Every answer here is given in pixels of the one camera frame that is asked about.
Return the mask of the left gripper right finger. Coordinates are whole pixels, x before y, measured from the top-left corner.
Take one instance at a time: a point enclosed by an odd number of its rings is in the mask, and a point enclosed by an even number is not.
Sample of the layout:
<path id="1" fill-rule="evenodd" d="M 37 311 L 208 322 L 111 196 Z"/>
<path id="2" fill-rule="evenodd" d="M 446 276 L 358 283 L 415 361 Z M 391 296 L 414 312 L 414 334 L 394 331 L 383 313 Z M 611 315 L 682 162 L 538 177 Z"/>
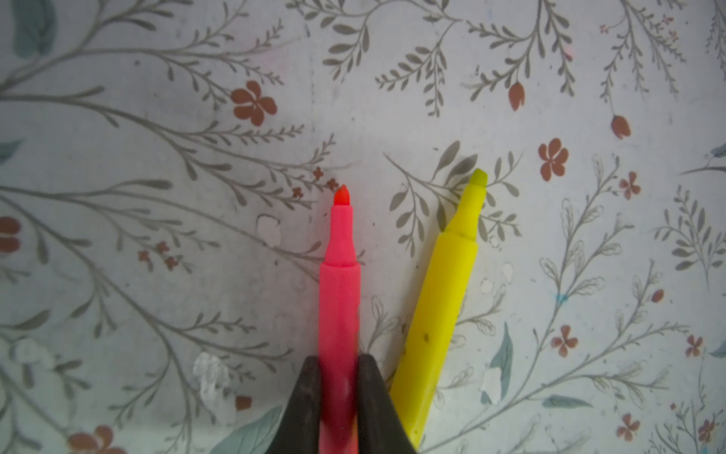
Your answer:
<path id="1" fill-rule="evenodd" d="M 357 444 L 361 454 L 416 454 L 404 431 L 375 358 L 357 361 Z"/>

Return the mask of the pink highlighter pen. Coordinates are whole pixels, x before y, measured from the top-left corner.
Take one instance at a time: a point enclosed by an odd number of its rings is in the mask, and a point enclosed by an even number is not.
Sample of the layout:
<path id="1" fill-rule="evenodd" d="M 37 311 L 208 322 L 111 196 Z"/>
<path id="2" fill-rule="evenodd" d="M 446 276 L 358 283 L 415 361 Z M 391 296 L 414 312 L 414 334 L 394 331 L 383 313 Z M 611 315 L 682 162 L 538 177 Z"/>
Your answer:
<path id="1" fill-rule="evenodd" d="M 319 283 L 319 360 L 323 377 L 321 453 L 355 453 L 361 270 L 354 244 L 349 190 L 338 189 Z"/>

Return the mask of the yellow highlighter pen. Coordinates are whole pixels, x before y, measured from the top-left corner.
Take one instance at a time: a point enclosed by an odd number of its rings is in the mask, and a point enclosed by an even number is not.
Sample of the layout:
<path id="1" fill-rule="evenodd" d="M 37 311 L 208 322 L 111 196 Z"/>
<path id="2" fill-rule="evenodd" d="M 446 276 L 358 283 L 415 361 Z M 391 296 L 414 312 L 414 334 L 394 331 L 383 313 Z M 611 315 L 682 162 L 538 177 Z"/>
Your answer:
<path id="1" fill-rule="evenodd" d="M 478 256 L 478 219 L 488 175 L 477 169 L 455 215 L 439 234 L 389 395 L 414 448 L 419 448 L 461 305 Z"/>

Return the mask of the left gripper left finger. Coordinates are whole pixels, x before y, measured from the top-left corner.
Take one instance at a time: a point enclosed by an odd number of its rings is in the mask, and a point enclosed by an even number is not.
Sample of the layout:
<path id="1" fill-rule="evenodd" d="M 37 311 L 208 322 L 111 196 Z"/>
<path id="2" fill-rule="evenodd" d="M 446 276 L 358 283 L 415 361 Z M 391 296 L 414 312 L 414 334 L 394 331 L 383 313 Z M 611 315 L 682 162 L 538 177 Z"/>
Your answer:
<path id="1" fill-rule="evenodd" d="M 287 408 L 266 454 L 318 454 L 323 379 L 319 359 L 304 360 Z"/>

